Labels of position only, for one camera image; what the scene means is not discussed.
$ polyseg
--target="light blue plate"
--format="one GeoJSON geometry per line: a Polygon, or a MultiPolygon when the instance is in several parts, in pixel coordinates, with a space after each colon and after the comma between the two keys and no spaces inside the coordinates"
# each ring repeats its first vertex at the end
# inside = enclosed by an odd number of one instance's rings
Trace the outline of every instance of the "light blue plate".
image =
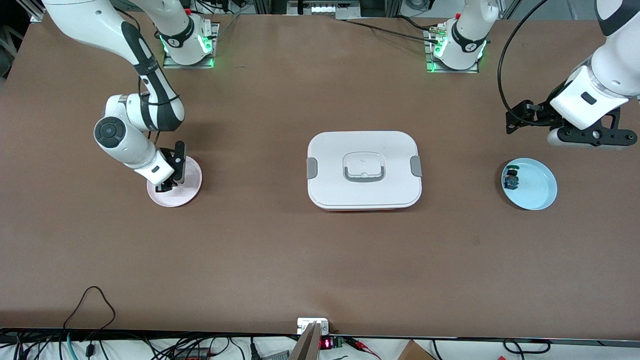
{"type": "Polygon", "coordinates": [[[513,160],[504,167],[500,186],[505,195],[517,206],[527,210],[542,210],[554,203],[558,194],[558,184],[551,170],[538,160],[520,158],[513,160]],[[518,188],[515,190],[504,188],[504,176],[507,167],[517,165],[518,188]]]}

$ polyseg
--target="small black object on plate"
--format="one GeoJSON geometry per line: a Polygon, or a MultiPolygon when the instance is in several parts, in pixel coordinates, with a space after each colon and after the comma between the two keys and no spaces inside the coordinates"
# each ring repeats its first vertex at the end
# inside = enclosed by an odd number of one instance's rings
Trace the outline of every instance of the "small black object on plate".
{"type": "Polygon", "coordinates": [[[504,188],[516,190],[518,188],[518,165],[507,166],[507,174],[504,176],[504,188]]]}

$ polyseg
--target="brown table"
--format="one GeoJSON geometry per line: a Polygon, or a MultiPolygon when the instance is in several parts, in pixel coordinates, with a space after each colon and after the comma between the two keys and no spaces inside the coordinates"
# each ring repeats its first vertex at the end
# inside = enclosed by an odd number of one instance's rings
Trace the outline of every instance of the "brown table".
{"type": "MultiPolygon", "coordinates": [[[[186,121],[159,144],[184,140],[204,171],[178,209],[92,138],[108,96],[136,91],[131,66],[32,25],[0,96],[0,325],[61,326],[96,284],[115,328],[292,332],[298,316],[325,316],[343,334],[640,340],[640,145],[507,136],[495,69],[514,25],[495,25],[480,74],[430,74],[419,42],[325,17],[241,17],[214,69],[166,71],[186,121]],[[315,207],[309,140],[364,129],[413,136],[422,198],[315,207]],[[545,211],[514,208],[498,185],[521,156],[557,177],[545,211]]],[[[595,22],[526,25],[505,62],[511,104],[544,100],[603,40],[595,22]]],[[[623,127],[639,117],[624,106],[623,127]]],[[[108,317],[93,294],[71,325],[108,317]]]]}

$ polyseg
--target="round plate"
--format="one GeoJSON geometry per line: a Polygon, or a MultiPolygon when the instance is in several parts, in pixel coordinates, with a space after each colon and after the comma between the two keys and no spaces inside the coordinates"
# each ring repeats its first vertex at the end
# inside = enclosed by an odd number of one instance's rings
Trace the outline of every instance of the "round plate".
{"type": "Polygon", "coordinates": [[[147,193],[156,204],[166,208],[175,208],[185,205],[193,199],[200,191],[200,186],[202,186],[202,170],[193,158],[187,156],[184,183],[174,186],[168,192],[157,193],[156,186],[147,181],[147,193]]]}
{"type": "Polygon", "coordinates": [[[558,194],[556,177],[551,170],[538,160],[520,158],[513,160],[502,170],[500,187],[505,195],[517,206],[527,210],[542,210],[553,204],[558,194]],[[518,169],[518,188],[504,188],[504,176],[507,167],[516,165],[518,169]]]}

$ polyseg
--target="white robotic arm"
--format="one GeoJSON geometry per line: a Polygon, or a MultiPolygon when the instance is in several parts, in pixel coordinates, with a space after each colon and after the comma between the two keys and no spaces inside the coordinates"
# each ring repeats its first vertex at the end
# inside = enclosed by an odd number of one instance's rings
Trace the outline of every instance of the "white robotic arm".
{"type": "Polygon", "coordinates": [[[498,14],[497,0],[465,0],[460,17],[443,24],[445,35],[433,56],[452,69],[470,68],[480,57],[498,14]]]}
{"type": "Polygon", "coordinates": [[[547,101],[534,106],[525,100],[508,111],[507,134],[537,125],[551,127],[547,141],[557,146],[620,149],[636,143],[636,134],[618,129],[618,120],[620,106],[640,95],[640,0],[595,0],[595,9],[605,44],[547,101]],[[602,125],[606,116],[611,126],[602,125]]]}
{"type": "MultiPolygon", "coordinates": [[[[206,47],[201,46],[210,40],[202,38],[205,21],[197,15],[187,16],[177,0],[134,2],[148,11],[163,36],[178,39],[169,41],[174,45],[170,47],[174,60],[196,63],[207,54],[206,47]]],[[[124,21],[109,0],[45,0],[44,5],[67,36],[125,58],[148,90],[107,100],[94,131],[98,145],[156,186],[167,184],[164,189],[170,190],[171,183],[180,183],[184,151],[163,153],[143,132],[176,130],[184,120],[184,108],[138,29],[124,21]]],[[[184,143],[176,145],[184,150],[184,143]]]]}

